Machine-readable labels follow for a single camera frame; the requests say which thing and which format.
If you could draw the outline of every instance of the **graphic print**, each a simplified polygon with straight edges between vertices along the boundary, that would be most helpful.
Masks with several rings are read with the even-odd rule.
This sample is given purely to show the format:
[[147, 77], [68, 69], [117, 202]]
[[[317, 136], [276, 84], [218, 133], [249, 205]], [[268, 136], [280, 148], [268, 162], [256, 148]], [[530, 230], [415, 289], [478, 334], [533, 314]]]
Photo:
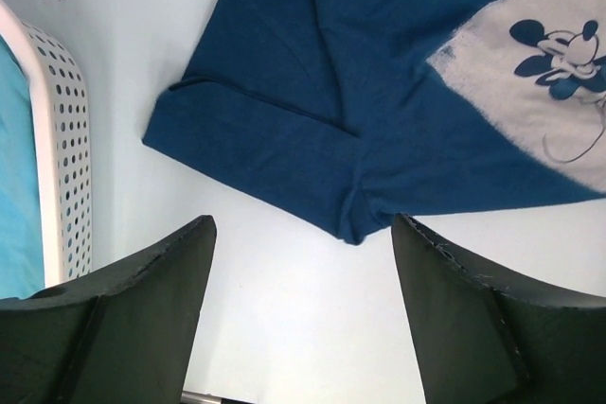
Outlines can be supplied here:
[[535, 47], [541, 54], [522, 61], [514, 74], [522, 78], [537, 77], [535, 84], [548, 87], [555, 102], [571, 100], [580, 105], [593, 107], [601, 123], [601, 131], [588, 149], [568, 158], [556, 158], [543, 138], [544, 153], [552, 161], [569, 164], [577, 161], [593, 149], [606, 132], [606, 55], [599, 56], [597, 21], [585, 23], [582, 31], [553, 30], [545, 32], [544, 25], [533, 19], [524, 19], [509, 30], [511, 37], [520, 44]]

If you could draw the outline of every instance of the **navy blue garment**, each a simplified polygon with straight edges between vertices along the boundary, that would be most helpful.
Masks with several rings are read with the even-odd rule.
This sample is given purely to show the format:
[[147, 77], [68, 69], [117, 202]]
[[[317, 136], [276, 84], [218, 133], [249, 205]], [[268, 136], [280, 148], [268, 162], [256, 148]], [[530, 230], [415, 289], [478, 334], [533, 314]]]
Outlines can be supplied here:
[[602, 37], [602, 0], [219, 0], [144, 143], [350, 243], [600, 198]]

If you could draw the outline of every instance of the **white plastic basket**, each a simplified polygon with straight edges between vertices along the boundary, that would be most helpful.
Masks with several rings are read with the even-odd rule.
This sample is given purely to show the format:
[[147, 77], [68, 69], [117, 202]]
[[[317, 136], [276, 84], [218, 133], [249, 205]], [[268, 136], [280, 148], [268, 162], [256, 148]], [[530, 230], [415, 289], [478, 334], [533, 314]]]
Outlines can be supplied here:
[[40, 187], [45, 285], [92, 269], [88, 92], [69, 52], [0, 1], [0, 36], [29, 83]]

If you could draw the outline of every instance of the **cartoon face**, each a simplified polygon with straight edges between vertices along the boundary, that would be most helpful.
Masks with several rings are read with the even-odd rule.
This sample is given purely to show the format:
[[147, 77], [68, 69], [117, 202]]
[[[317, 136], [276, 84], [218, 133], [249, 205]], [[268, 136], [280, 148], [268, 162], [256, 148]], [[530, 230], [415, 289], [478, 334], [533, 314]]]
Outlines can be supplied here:
[[599, 94], [606, 92], [606, 56], [597, 58], [599, 38], [597, 21], [587, 21], [582, 31], [554, 30], [545, 33], [543, 24], [524, 19], [514, 24], [509, 34], [514, 40], [542, 51], [522, 61], [515, 74], [523, 78], [539, 76], [535, 83], [549, 87], [556, 100], [574, 95], [582, 87]]

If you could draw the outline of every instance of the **blue fabric in basket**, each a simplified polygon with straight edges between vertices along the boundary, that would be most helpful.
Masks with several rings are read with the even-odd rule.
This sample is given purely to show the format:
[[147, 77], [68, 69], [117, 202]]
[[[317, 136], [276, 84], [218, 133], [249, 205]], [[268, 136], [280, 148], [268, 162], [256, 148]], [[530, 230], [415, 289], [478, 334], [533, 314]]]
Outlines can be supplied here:
[[0, 38], [0, 298], [45, 286], [36, 149], [27, 80]]

